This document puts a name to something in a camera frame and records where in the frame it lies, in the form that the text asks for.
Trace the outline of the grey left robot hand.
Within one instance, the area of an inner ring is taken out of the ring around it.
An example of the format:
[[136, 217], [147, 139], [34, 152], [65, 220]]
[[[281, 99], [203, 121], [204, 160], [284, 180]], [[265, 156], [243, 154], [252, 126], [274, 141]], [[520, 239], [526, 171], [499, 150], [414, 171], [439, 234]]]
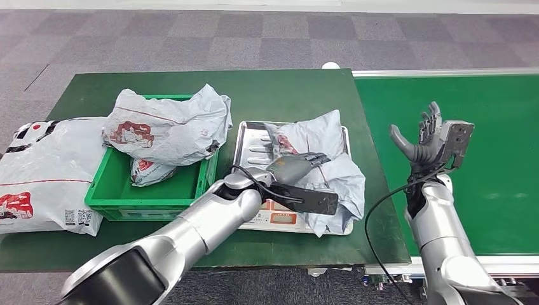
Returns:
[[321, 152], [288, 154], [282, 156], [266, 167], [281, 184], [293, 185], [308, 175], [314, 168], [330, 162], [331, 159]]

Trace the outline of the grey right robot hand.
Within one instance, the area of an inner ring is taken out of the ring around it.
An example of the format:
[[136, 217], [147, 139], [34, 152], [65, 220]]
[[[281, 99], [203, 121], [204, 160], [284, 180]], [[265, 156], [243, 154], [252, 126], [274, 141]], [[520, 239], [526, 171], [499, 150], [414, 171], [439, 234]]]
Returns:
[[390, 138], [404, 156], [414, 164], [429, 165], [435, 162], [440, 149], [440, 131], [442, 117], [440, 107], [436, 102], [428, 105], [429, 113], [421, 113], [419, 122], [418, 143], [411, 144], [400, 132], [396, 125], [390, 125]]

